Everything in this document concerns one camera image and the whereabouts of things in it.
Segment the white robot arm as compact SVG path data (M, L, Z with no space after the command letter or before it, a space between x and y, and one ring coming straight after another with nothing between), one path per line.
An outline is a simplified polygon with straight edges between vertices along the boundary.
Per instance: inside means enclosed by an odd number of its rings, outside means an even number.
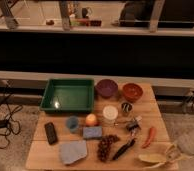
M166 149L165 157L169 163L194 157L194 128L181 134Z

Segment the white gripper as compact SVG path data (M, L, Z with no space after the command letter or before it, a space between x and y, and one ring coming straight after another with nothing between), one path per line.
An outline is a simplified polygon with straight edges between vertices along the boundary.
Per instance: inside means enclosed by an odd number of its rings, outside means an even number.
M194 130L179 136L176 140L176 144L177 146L174 143L170 144L165 150L166 162L169 164L189 159L189 156L194 155Z

